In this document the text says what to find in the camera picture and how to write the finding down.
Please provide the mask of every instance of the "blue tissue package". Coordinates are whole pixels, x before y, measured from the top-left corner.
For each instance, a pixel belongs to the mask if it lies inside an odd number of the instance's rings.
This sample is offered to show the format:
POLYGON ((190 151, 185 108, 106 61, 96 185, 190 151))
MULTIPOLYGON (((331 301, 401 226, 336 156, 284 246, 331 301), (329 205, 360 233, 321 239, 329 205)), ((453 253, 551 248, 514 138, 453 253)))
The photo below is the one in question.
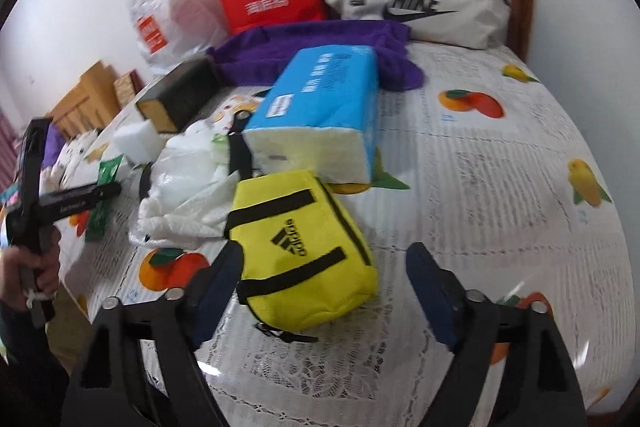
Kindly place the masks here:
POLYGON ((328 183, 371 181, 378 64, 370 46, 300 50, 244 130, 266 174, 309 169, 328 183))

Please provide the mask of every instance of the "pink curtain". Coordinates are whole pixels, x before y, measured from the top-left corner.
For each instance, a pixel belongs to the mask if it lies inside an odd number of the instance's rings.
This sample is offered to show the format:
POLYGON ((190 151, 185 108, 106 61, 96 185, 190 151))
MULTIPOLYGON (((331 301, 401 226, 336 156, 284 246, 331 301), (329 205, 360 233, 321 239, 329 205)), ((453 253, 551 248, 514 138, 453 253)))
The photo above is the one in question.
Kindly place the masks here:
POLYGON ((0 111, 0 191, 14 182, 17 152, 14 147, 15 132, 0 111))

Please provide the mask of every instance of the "human hand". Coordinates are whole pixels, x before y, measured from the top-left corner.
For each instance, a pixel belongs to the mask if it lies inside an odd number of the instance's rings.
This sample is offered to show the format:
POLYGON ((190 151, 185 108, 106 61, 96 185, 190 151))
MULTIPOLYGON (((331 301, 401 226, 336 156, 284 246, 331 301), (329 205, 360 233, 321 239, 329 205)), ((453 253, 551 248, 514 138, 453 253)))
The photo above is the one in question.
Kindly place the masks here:
POLYGON ((22 293, 20 285, 20 267, 41 270, 36 283, 46 294, 53 295, 58 289, 60 279, 60 231, 53 227, 51 248, 42 255, 37 255, 25 247, 9 247, 0 253, 0 300, 17 312, 27 311, 27 297, 22 293))

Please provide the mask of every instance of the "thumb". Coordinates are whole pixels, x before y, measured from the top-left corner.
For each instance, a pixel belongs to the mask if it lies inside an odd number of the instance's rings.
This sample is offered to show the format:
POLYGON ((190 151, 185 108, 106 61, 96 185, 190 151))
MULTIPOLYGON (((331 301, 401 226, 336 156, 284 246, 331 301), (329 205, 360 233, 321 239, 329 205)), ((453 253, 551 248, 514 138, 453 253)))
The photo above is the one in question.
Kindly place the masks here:
POLYGON ((10 248, 4 252, 4 261, 15 267, 26 266, 31 269, 38 269, 42 265, 42 257, 31 253, 26 248, 10 248))

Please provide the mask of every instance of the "purple cloth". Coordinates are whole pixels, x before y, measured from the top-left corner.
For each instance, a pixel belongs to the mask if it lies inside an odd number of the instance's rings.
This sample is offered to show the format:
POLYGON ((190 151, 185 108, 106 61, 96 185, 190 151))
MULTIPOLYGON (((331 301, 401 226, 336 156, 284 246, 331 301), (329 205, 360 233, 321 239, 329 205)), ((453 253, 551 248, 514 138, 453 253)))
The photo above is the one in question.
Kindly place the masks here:
POLYGON ((271 86, 303 48, 326 44, 371 46, 378 56, 380 87, 421 87, 424 73, 406 56, 409 26, 395 21, 322 21, 260 26, 231 37, 207 53, 230 84, 271 86))
POLYGON ((42 168, 52 167, 58 161, 60 151, 65 146, 65 139, 62 134, 55 128, 53 124, 49 125, 47 140, 44 144, 44 159, 42 160, 42 168))

